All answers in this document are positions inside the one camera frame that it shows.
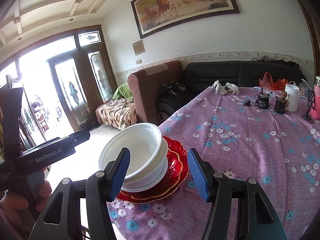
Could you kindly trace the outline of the person's left hand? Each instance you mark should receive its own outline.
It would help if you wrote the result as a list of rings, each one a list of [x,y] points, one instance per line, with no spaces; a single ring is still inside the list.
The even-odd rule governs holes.
[[[45,179],[39,186],[40,199],[36,204],[37,211],[42,212],[51,195],[51,185]],[[7,191],[1,200],[1,211],[4,218],[21,235],[27,235],[30,232],[30,226],[27,225],[20,215],[20,211],[28,209],[28,206],[29,203],[24,197],[11,190]]]

